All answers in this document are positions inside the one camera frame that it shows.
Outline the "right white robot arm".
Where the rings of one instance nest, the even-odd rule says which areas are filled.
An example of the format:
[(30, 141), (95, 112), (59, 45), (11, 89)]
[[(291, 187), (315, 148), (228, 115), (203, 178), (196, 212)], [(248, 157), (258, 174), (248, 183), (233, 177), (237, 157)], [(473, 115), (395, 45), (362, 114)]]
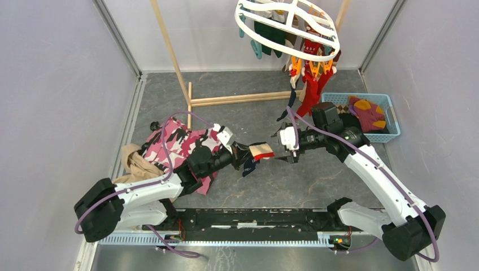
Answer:
[(432, 263), (439, 260), (437, 240), (446, 214), (438, 206), (428, 206), (412, 193), (382, 161), (362, 130), (346, 126), (333, 103), (312, 108), (309, 123), (290, 107), (291, 122), (282, 123), (273, 134), (289, 152), (282, 160), (297, 163), (307, 150), (324, 148), (351, 169), (367, 185), (384, 207), (375, 211), (350, 198), (335, 200), (327, 207), (326, 223), (333, 230), (357, 228), (381, 240), (398, 260), (413, 256)]

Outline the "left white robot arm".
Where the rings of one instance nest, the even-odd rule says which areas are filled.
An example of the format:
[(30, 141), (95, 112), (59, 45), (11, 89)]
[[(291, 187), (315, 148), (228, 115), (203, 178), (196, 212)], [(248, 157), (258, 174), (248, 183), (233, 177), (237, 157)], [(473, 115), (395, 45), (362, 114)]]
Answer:
[(171, 230), (177, 224), (177, 214), (170, 199), (195, 192), (203, 178), (229, 165), (238, 169), (251, 158), (249, 146), (237, 142), (216, 152), (206, 146), (195, 147), (172, 173), (136, 183), (101, 179), (74, 206), (78, 218), (75, 232), (93, 243), (117, 229), (138, 225)]

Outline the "navy santa hat sock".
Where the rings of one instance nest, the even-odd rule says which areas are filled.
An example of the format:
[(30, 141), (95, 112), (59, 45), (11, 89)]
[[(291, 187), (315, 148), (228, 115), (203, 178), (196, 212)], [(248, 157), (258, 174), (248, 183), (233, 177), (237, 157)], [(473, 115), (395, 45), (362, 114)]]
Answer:
[[(294, 72), (293, 70), (290, 71), (290, 96), (287, 103), (288, 107), (292, 107), (296, 100), (296, 88), (297, 88), (297, 81), (301, 75), (301, 72)], [(281, 115), (276, 119), (276, 121), (283, 120), (288, 115), (288, 111), (286, 109), (283, 110)]]

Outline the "white oval clip hanger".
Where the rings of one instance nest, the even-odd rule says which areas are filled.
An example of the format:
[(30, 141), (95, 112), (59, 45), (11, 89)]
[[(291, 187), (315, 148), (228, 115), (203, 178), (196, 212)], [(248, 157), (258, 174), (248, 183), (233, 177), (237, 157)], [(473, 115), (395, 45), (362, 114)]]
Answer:
[[(286, 13), (284, 22), (277, 22), (265, 16), (258, 15), (258, 12), (282, 11)], [(294, 17), (303, 19), (308, 26), (315, 31), (315, 34), (306, 30), (301, 30), (293, 26)], [(340, 42), (338, 38), (337, 28), (333, 19), (319, 6), (310, 1), (238, 1), (234, 11), (234, 19), (244, 34), (248, 35), (254, 41), (269, 47), (273, 50), (286, 53), (297, 58), (309, 60), (312, 62), (327, 62), (333, 60), (340, 51)], [(255, 23), (262, 23), (274, 30), (281, 30), (286, 33), (293, 34), (297, 37), (320, 43), (330, 47), (331, 52), (326, 56), (304, 53), (300, 50), (282, 45), (279, 42), (272, 41), (266, 37), (256, 33), (245, 23), (247, 19)]]

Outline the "red santa sock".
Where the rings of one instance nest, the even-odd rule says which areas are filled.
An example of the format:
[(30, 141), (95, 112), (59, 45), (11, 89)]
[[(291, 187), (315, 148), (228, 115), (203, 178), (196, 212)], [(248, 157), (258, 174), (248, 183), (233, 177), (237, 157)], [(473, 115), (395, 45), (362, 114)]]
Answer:
[(303, 82), (306, 85), (305, 96), (301, 106), (297, 109), (297, 114), (303, 117), (306, 114), (311, 116), (311, 107), (319, 102), (320, 97), (320, 80), (313, 76), (309, 70), (305, 70)]
[(318, 96), (321, 96), (321, 93), (323, 92), (323, 88), (325, 87), (326, 83), (330, 80), (330, 78), (337, 72), (337, 69), (335, 66), (333, 66), (329, 71), (323, 73), (318, 80), (318, 90), (317, 94)]

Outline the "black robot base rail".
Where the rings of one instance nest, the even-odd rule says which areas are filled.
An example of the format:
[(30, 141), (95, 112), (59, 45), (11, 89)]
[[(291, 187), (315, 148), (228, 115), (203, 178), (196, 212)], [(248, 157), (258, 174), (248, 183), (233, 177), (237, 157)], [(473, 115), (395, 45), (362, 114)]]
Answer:
[(333, 222), (325, 209), (177, 210), (173, 222), (155, 226), (157, 232), (180, 232), (184, 241), (316, 241), (318, 233), (347, 235), (360, 229)]

